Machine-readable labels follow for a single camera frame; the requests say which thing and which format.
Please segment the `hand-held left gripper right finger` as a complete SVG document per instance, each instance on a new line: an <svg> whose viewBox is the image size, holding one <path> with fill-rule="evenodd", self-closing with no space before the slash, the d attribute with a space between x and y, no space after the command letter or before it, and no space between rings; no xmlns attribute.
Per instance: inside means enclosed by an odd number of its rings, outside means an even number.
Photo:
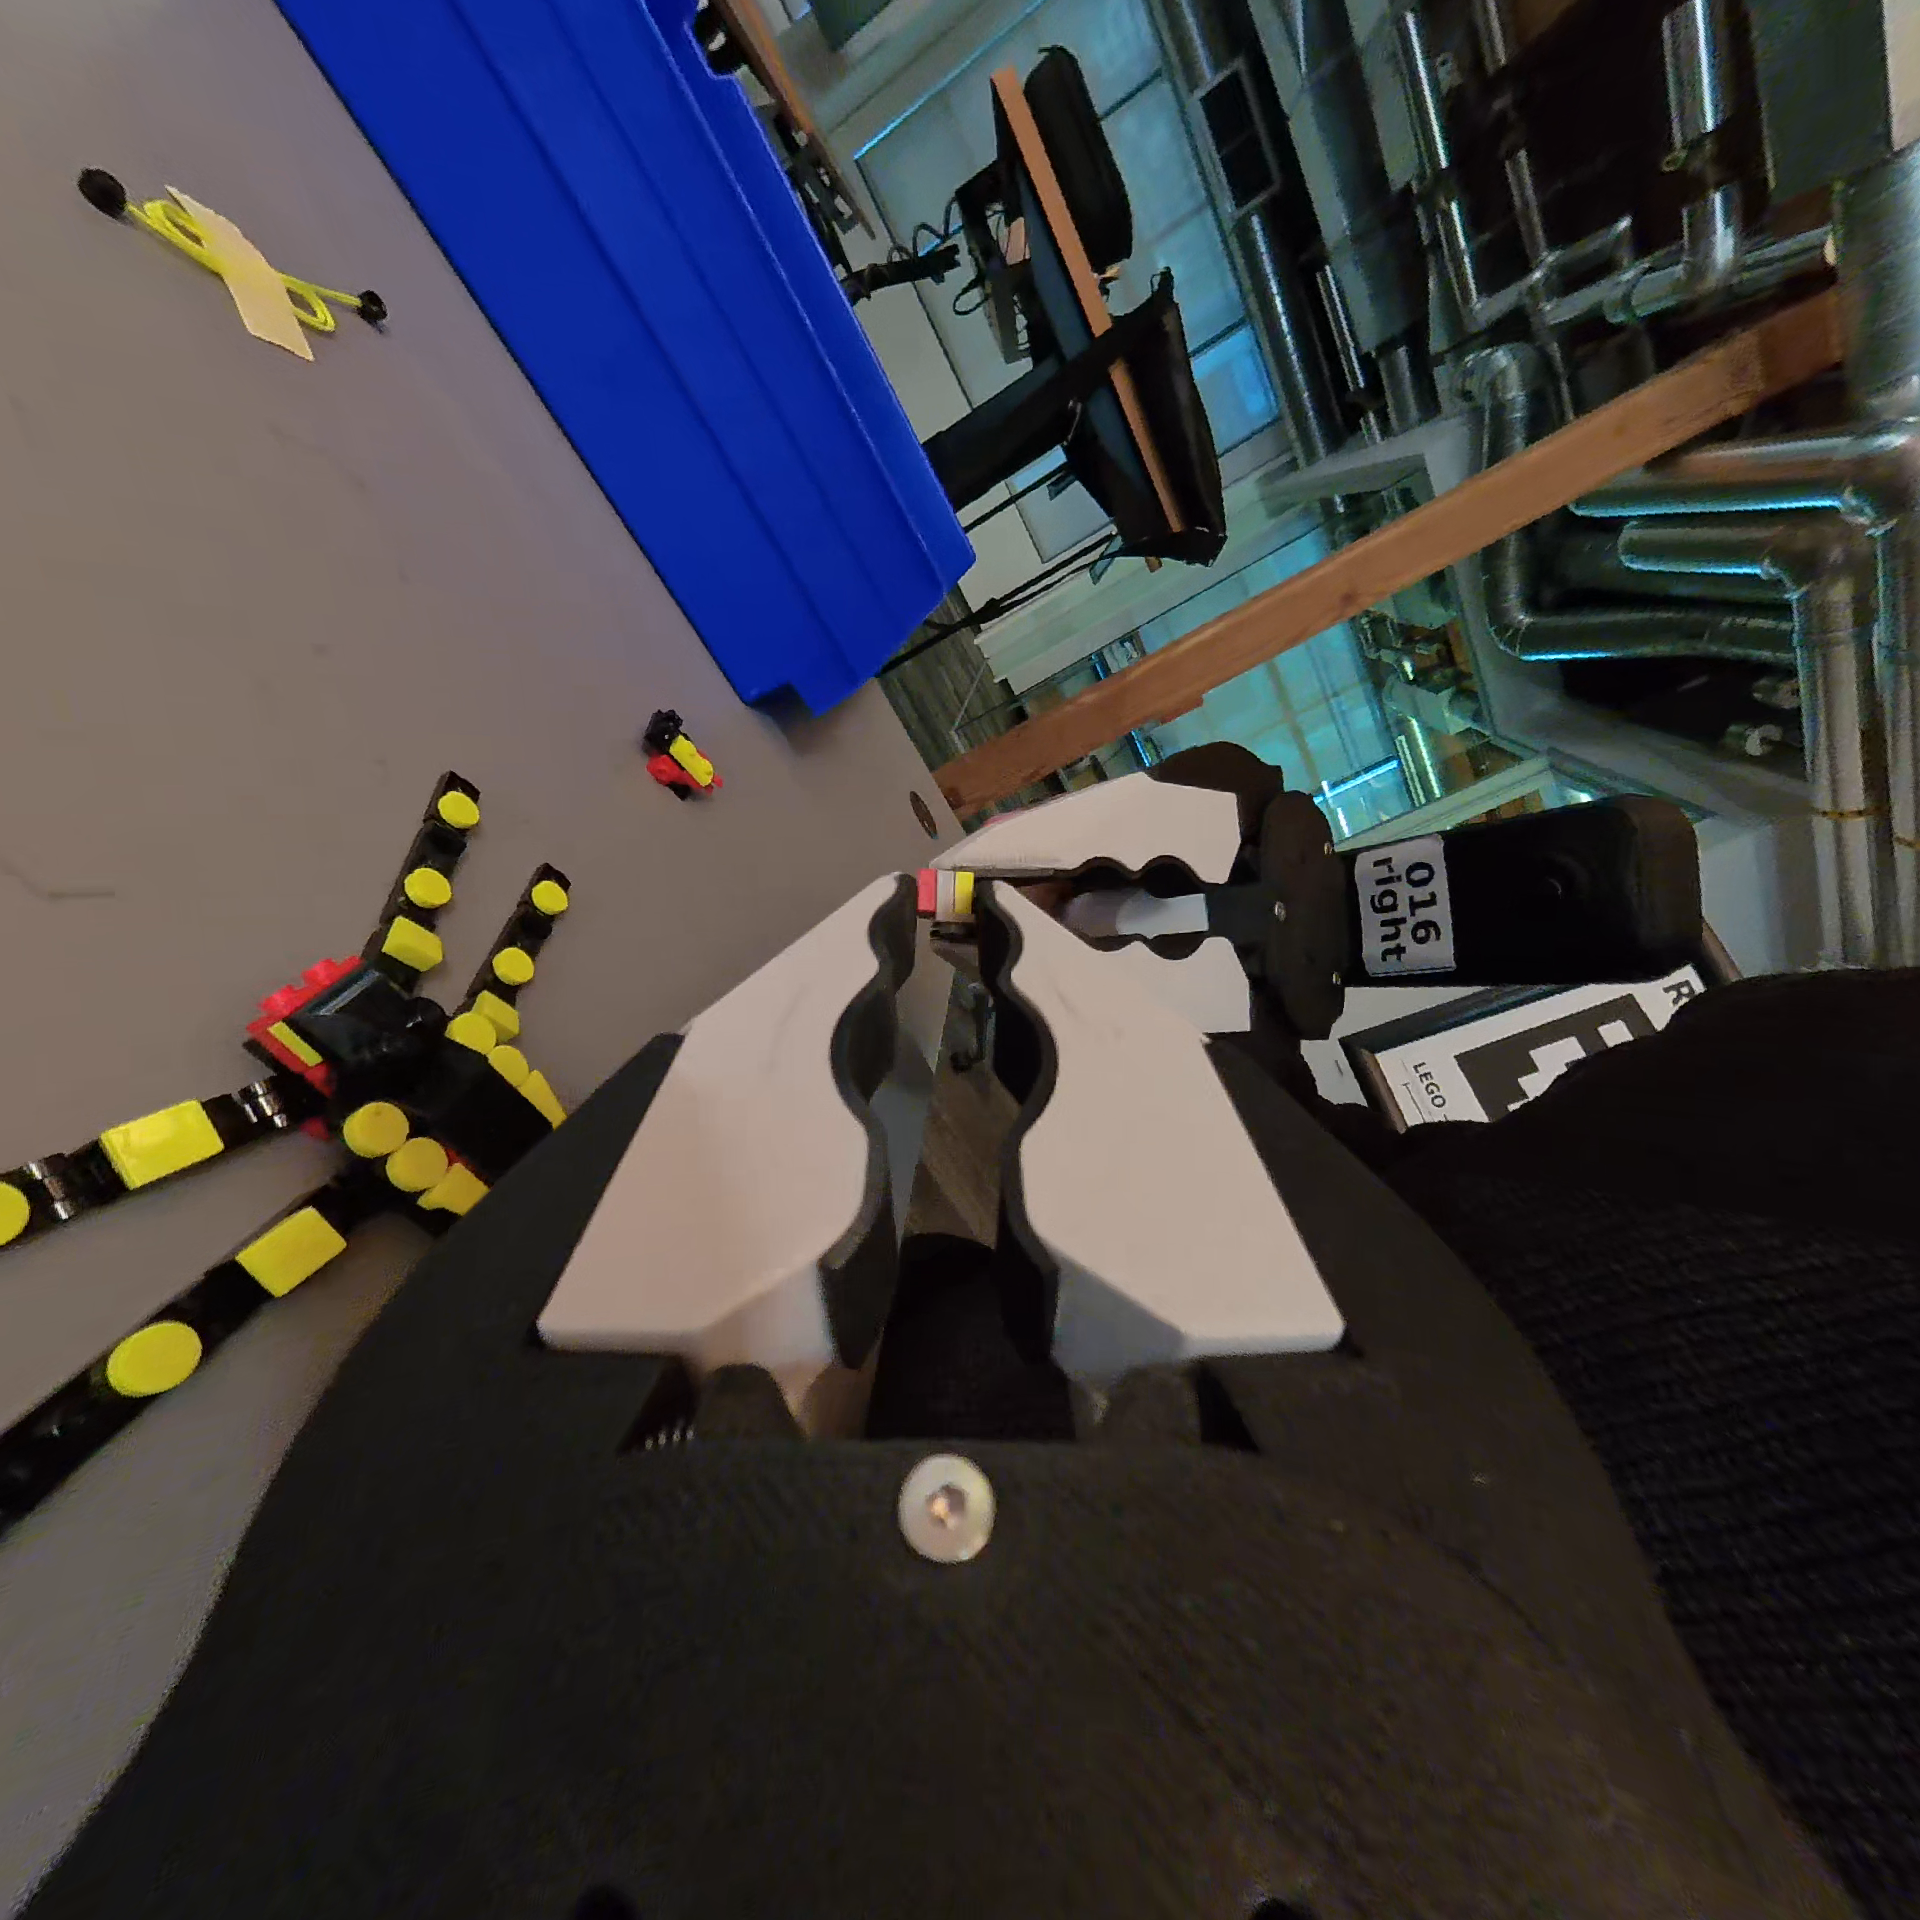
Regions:
<svg viewBox="0 0 1920 1920"><path fill-rule="evenodd" d="M1002 1178L1062 1370L1327 1353L1341 1313L1203 1031L996 881L975 897L1006 1018L1039 1035Z"/></svg>

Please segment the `black flat carry bag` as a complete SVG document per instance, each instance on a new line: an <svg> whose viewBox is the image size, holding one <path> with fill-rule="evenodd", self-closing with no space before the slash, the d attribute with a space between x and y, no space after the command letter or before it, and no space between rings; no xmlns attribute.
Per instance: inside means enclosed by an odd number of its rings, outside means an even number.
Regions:
<svg viewBox="0 0 1920 1920"><path fill-rule="evenodd" d="M1127 553L1206 570L1227 543L1217 438L1196 383L1173 271L1111 327L1111 385L1127 385L1111 519Z"/></svg>

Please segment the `wooden ceiling beam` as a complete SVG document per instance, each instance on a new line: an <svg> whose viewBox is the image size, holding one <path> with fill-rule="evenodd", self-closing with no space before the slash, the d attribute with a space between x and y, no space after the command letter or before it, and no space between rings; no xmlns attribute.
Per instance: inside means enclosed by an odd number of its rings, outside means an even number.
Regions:
<svg viewBox="0 0 1920 1920"><path fill-rule="evenodd" d="M1124 735L1196 711L1214 688L1841 362L1841 291L1770 314L1066 705L948 760L933 782L959 817L1011 800Z"/></svg>

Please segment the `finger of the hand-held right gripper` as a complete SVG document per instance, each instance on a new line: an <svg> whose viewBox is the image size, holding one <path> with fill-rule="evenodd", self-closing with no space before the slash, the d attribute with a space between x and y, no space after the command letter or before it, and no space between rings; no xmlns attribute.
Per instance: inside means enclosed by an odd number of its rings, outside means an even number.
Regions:
<svg viewBox="0 0 1920 1920"><path fill-rule="evenodd" d="M1127 891L1158 863L1203 885L1222 882L1242 851L1242 810L1229 791L1170 785L1153 774L1092 785L991 817L933 869L975 875L1039 905Z"/></svg>
<svg viewBox="0 0 1920 1920"><path fill-rule="evenodd" d="M1255 1027L1252 983L1203 897L1071 897L1061 922L1119 981L1212 1038Z"/></svg>

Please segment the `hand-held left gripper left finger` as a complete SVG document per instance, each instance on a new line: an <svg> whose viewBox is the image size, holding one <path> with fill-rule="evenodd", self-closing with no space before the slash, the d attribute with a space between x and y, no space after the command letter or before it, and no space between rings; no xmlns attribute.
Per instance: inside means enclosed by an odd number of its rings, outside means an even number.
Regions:
<svg viewBox="0 0 1920 1920"><path fill-rule="evenodd" d="M674 1038L559 1281L548 1349L859 1370L897 1290L894 1146L918 885L874 881Z"/></svg>

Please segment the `silver ceiling ducts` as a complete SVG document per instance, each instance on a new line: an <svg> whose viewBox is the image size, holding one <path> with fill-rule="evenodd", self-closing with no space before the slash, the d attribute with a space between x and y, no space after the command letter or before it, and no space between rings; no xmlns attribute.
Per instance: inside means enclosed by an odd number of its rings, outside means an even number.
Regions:
<svg viewBox="0 0 1920 1920"><path fill-rule="evenodd" d="M1915 5L1158 11L1299 463L1142 657L1841 291L1835 369L1333 632L1410 777L1802 777L1820 957L1915 962Z"/></svg>

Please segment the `black yellow red lego assembly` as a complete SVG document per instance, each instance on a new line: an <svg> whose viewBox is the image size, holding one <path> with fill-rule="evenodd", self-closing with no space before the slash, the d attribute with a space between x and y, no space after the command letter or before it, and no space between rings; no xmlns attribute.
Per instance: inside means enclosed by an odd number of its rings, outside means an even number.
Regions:
<svg viewBox="0 0 1920 1920"><path fill-rule="evenodd" d="M699 800L725 790L713 761L693 744L674 710L655 710L649 717L639 751L647 775L676 800Z"/></svg>

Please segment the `blue plastic bin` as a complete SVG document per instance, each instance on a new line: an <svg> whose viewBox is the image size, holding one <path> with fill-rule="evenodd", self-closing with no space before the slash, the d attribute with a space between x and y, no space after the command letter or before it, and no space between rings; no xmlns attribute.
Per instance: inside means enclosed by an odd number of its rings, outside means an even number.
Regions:
<svg viewBox="0 0 1920 1920"><path fill-rule="evenodd" d="M695 8L279 11L733 696L870 683L974 547Z"/></svg>

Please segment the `yellow black lego spider model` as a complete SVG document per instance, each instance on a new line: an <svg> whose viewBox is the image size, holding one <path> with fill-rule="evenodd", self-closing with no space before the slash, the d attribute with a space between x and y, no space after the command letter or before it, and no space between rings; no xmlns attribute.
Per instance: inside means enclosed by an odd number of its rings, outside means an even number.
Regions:
<svg viewBox="0 0 1920 1920"><path fill-rule="evenodd" d="M519 1008L570 912L559 869L534 869L454 1006L426 991L443 960L442 915L481 824L477 786L445 774L361 951L308 968L258 1005L246 1027L254 1082L5 1169L9 1249L276 1137L314 1137L341 1154L318 1190L5 1432L5 1531L258 1313L334 1264L370 1221L397 1215L443 1235L564 1122L557 1093L526 1058Z"/></svg>

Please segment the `black rounded backpack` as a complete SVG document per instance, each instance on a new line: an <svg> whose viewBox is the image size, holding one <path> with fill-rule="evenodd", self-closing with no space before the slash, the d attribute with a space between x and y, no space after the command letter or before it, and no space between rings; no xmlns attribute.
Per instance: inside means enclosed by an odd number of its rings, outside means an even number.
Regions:
<svg viewBox="0 0 1920 1920"><path fill-rule="evenodd" d="M1134 253L1134 208L1085 72L1071 50L1055 43L1042 50L1023 81L1023 103L1090 267L1102 277L1113 274Z"/></svg>

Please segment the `wooden top standing desk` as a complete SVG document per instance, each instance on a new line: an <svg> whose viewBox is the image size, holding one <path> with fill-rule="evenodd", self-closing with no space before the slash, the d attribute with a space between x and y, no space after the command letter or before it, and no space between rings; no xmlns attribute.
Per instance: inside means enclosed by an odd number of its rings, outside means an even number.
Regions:
<svg viewBox="0 0 1920 1920"><path fill-rule="evenodd" d="M1095 501L1113 528L1117 553L1142 560L1124 552L1111 517L1113 466L1123 455L1119 414L1134 413L1130 387L1111 385L1111 365L1116 321L1147 299L1150 288L1131 306L1116 309L1113 286L1127 274L1134 253L1113 274L1090 267L1023 103L1023 81L1012 69L994 77L994 158L957 189L951 203L971 266L967 288L986 297L999 343L1023 370L925 440L923 450L955 510L1009 488L1021 470L1061 455L1068 481Z"/></svg>

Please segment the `black framed marker card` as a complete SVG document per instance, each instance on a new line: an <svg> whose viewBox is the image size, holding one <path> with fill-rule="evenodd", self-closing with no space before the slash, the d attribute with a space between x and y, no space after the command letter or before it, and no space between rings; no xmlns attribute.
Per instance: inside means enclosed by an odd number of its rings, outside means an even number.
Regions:
<svg viewBox="0 0 1920 1920"><path fill-rule="evenodd" d="M1660 1033L1703 992L1739 978L1714 949L1665 977L1585 989L1361 991L1330 1040L1308 1046L1318 1090L1404 1135L1499 1121L1561 1075Z"/></svg>

